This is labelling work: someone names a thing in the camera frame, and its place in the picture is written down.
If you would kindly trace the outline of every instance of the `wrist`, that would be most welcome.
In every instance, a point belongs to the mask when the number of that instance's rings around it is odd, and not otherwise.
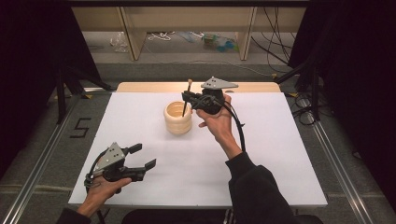
[[[232,135],[229,137],[217,139],[217,141],[223,148],[229,160],[242,153],[242,149],[238,146],[235,138]]]
[[[77,212],[84,217],[91,217],[96,211],[99,210],[101,204],[85,200],[84,203],[78,208]]]

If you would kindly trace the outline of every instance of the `black sleeve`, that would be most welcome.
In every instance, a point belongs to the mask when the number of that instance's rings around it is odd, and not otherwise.
[[[70,223],[78,223],[78,224],[90,224],[91,220],[88,217],[84,217],[82,214],[77,213],[68,208],[64,208],[61,213],[61,216],[58,218],[57,224],[70,224]]]
[[[299,223],[269,170],[256,166],[246,152],[226,164],[232,175],[229,188],[237,223]]]

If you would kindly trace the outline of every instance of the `metal rail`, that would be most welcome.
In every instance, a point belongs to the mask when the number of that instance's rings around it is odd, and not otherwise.
[[[59,140],[64,132],[64,128],[70,118],[70,115],[73,112],[77,102],[79,100],[78,96],[73,96],[70,102],[70,106],[66,111],[63,121],[60,124],[55,126],[54,131],[52,132],[51,137],[49,138],[48,143],[44,147],[43,152],[41,153],[39,159],[37,160],[35,167],[33,168],[32,172],[29,174],[29,177],[23,184],[20,193],[18,194],[17,198],[15,199],[14,203],[9,207],[8,212],[6,214],[5,219],[3,220],[3,224],[16,224],[18,223],[24,208],[28,204],[34,190],[35,185],[37,184],[38,180],[42,176],[47,163],[49,162],[52,152],[57,147]]]
[[[309,102],[307,100],[303,101],[304,106],[308,106]],[[313,117],[310,115],[309,117],[311,121],[314,121]],[[323,126],[320,121],[315,121],[313,124],[315,134],[318,137],[320,144],[323,147],[323,150],[327,156],[327,159],[334,170],[335,175],[337,176],[338,181],[340,182],[341,188],[343,189],[346,198],[349,201],[350,206],[352,207],[353,212],[355,213],[356,219],[360,224],[371,224],[374,223],[364,201],[359,195],[356,187],[352,183],[349,175],[347,174],[346,169],[344,168],[343,163],[341,163],[340,158],[337,155],[332,143],[324,131]]]

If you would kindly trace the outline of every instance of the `white tabletop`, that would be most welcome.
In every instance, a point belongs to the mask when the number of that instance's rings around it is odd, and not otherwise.
[[[283,93],[229,93],[244,126],[247,153],[256,164],[274,175],[290,206],[325,206],[320,187],[303,141]],[[124,165],[142,167],[157,159],[141,182],[134,182],[107,200],[111,206],[132,208],[225,208],[231,207],[226,155],[201,119],[192,115],[192,128],[183,135],[166,131],[163,109],[180,101],[180,93],[116,92],[93,140],[87,160],[69,200],[81,204],[86,191],[85,174],[94,159],[113,142],[120,147],[142,143],[143,149],[129,154]],[[236,126],[233,134],[239,140]]]

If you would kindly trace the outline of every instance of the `hand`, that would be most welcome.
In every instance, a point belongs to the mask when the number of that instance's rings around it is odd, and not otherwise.
[[[224,99],[229,105],[231,104],[231,97],[229,95],[224,94]],[[233,137],[232,116],[226,108],[222,107],[216,115],[210,115],[204,110],[198,109],[197,115],[204,120],[204,122],[199,124],[199,127],[207,127],[209,129],[229,159],[242,152]]]
[[[88,190],[87,198],[77,210],[78,213],[85,217],[91,217],[93,213],[111,198],[117,191],[132,182],[131,178],[123,178],[115,182],[108,182],[102,176],[98,176],[93,180],[92,187]]]

